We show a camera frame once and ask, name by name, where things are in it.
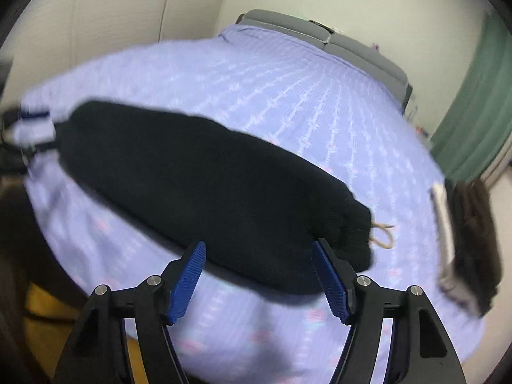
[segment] dark fabric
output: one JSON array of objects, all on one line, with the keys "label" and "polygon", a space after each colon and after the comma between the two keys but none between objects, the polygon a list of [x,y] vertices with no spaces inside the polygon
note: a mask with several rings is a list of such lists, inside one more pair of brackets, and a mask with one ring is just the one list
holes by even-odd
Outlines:
[{"label": "dark fabric", "polygon": [[0,255],[60,301],[79,310],[84,306],[87,296],[53,255],[21,183],[0,195]]},{"label": "dark fabric", "polygon": [[493,296],[486,293],[475,264],[475,253],[472,244],[466,241],[464,234],[464,210],[462,199],[453,184],[446,180],[446,196],[450,208],[452,231],[455,245],[455,273],[463,279],[477,298],[481,315],[491,309]]},{"label": "dark fabric", "polygon": [[473,257],[485,297],[491,300],[501,281],[501,261],[489,196],[480,180],[474,180],[470,184],[460,182],[455,187],[455,192],[462,204],[462,235],[468,252]]},{"label": "dark fabric", "polygon": [[23,308],[28,281],[0,255],[0,382],[50,384],[25,339]]},{"label": "dark fabric", "polygon": [[326,238],[369,268],[371,213],[346,185],[288,151],[203,118],[92,101],[57,130],[65,169],[181,246],[274,289],[321,291],[310,259]]}]

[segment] mattress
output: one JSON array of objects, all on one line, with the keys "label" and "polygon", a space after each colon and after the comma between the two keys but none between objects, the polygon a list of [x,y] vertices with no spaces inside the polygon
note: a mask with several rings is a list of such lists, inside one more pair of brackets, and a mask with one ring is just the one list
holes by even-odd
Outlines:
[{"label": "mattress", "polygon": [[[429,189],[443,175],[397,101],[363,71],[294,37],[232,25],[218,38],[133,47],[88,62],[29,91],[22,107],[49,109],[60,121],[91,98],[208,116],[344,181],[375,221],[396,226],[395,247],[374,248],[367,275],[384,287],[423,287],[461,360],[478,346],[483,320],[436,286]],[[51,133],[49,122],[15,129],[21,143]],[[26,188],[53,253],[86,293],[101,283],[134,287],[182,253],[82,190],[56,152],[35,158]],[[391,325],[383,325],[372,382],[383,380]],[[136,336],[134,323],[127,331]],[[347,332],[324,296],[279,294],[209,265],[185,317],[170,328],[183,367],[212,384],[328,383]]]},{"label": "mattress", "polygon": [[251,10],[244,15],[240,15],[237,24],[248,24],[276,30],[308,42],[331,55],[345,59],[382,82],[402,104],[402,111],[405,111],[412,92],[407,75],[375,49],[336,33],[334,30],[320,25],[320,23],[268,10]]}]

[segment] white wall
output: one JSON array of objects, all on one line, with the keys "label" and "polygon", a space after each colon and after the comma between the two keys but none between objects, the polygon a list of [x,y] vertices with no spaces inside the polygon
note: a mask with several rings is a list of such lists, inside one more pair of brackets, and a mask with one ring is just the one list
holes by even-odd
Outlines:
[{"label": "white wall", "polygon": [[240,13],[263,8],[335,27],[380,52],[414,86],[408,110],[432,133],[450,107],[473,58],[487,0],[224,0],[216,32]]},{"label": "white wall", "polygon": [[222,0],[32,0],[0,49],[13,59],[1,106],[79,63],[160,39],[211,37]]}]

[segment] bed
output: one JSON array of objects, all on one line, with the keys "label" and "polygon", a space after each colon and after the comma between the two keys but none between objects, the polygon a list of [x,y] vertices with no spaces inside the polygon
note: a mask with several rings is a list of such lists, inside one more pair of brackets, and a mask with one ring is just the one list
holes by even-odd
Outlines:
[{"label": "bed", "polygon": [[[54,121],[90,98],[203,115],[292,151],[343,180],[375,220],[396,225],[396,246],[375,248],[367,272],[381,286],[419,284],[461,361],[484,321],[436,286],[437,231],[429,189],[443,175],[402,113],[411,86],[395,64],[326,27],[252,11],[218,38],[132,47],[85,63],[29,91],[22,107]],[[52,136],[48,121],[20,123],[20,143]],[[26,189],[59,263],[90,294],[136,286],[181,249],[137,230],[87,195],[55,152],[32,162]],[[136,336],[135,325],[127,331]],[[290,296],[207,266],[183,319],[170,329],[185,369],[214,383],[328,383],[348,328],[324,297]],[[390,345],[385,322],[372,382]]]}]

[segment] black strap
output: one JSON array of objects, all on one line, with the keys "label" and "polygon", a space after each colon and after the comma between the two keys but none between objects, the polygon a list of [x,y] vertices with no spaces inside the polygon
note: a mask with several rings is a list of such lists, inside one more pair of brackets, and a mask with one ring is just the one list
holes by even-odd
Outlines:
[{"label": "black strap", "polygon": [[20,107],[6,110],[0,121],[0,176],[22,175],[36,153],[56,148],[56,142],[36,144],[28,148],[18,147],[4,139],[4,132],[19,120],[36,120],[50,116],[49,111],[26,112]]}]

